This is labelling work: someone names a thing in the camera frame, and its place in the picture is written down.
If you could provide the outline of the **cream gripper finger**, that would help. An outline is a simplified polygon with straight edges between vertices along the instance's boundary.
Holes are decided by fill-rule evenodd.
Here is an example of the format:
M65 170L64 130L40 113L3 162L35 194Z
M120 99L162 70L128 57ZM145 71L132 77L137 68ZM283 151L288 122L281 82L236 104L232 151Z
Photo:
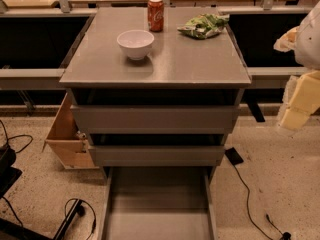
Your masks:
M295 49L297 27L294 27L276 40L273 48L280 52L289 52Z
M320 71L291 76L287 82L283 105L279 110L279 127L297 131L320 108Z

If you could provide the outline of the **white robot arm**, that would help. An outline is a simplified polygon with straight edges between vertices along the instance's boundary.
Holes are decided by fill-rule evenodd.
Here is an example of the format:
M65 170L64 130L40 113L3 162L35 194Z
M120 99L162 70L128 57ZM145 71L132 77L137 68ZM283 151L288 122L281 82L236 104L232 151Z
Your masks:
M274 49L293 50L296 62L309 69L300 77L291 77L285 88L277 128L279 132L290 134L301 129L320 108L320 2L299 26L275 42Z

